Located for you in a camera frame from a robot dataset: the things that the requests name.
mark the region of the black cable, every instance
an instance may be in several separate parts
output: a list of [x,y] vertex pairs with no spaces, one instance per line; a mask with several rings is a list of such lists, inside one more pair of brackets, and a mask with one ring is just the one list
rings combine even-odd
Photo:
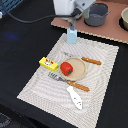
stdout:
[[16,21],[18,21],[18,22],[25,23],[25,24],[36,23],[36,22],[39,22],[39,21],[42,21],[42,20],[45,20],[45,19],[48,19],[48,18],[55,18],[55,17],[69,18],[69,17],[73,17],[72,15],[49,15],[49,16],[45,16],[45,17],[42,17],[42,18],[39,18],[39,19],[36,19],[36,20],[33,20],[33,21],[25,21],[25,20],[21,20],[21,19],[16,18],[16,17],[13,16],[10,12],[8,12],[7,9],[6,9],[6,7],[4,6],[2,0],[0,0],[0,4],[1,4],[3,10],[4,10],[11,18],[13,18],[14,20],[16,20]]

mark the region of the beige plate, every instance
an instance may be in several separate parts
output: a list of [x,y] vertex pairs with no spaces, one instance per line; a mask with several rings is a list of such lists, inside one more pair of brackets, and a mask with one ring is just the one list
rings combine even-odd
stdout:
[[73,67],[73,72],[68,76],[65,76],[62,73],[61,69],[60,69],[61,76],[63,78],[65,78],[66,80],[71,80],[71,81],[80,80],[87,73],[87,66],[86,66],[85,62],[82,59],[75,58],[75,57],[70,57],[70,58],[66,59],[65,61],[63,61],[63,62],[68,62]]

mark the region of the wooden handle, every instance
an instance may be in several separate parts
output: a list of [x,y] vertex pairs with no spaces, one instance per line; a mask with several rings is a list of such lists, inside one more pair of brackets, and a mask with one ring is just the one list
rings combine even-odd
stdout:
[[77,84],[77,83],[75,83],[75,82],[73,82],[73,81],[67,81],[67,84],[69,84],[69,85],[72,85],[72,86],[74,86],[74,87],[76,87],[76,88],[79,88],[79,89],[81,89],[81,90],[84,90],[84,91],[86,91],[86,92],[88,92],[89,91],[89,88],[88,87],[85,87],[85,86],[83,86],[83,85],[81,85],[81,84]]
[[97,60],[92,60],[92,59],[85,58],[85,57],[82,57],[82,60],[93,63],[93,64],[101,65],[101,62]]

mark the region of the placemat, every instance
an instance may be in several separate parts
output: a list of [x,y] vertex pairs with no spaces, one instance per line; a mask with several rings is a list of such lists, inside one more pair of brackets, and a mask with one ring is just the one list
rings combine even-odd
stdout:
[[[77,38],[76,44],[68,44],[66,41],[67,35],[64,33],[47,58],[60,65],[63,60],[68,58],[61,53],[61,51],[65,51],[102,62],[102,65],[84,62],[87,65],[87,74],[77,83],[89,87],[89,92],[73,87],[83,101],[83,109],[79,110],[73,104],[66,91],[69,85],[49,78],[48,73],[52,71],[43,66],[37,69],[17,98],[76,127],[95,128],[118,47],[80,37]],[[54,73],[60,76],[59,68]]]

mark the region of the red tomato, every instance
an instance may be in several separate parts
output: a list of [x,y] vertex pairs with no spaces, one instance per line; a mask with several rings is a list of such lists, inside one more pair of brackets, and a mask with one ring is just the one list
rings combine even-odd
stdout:
[[73,72],[73,67],[71,64],[69,64],[68,62],[63,62],[61,65],[60,65],[60,69],[62,71],[62,73],[64,75],[70,75],[72,72]]

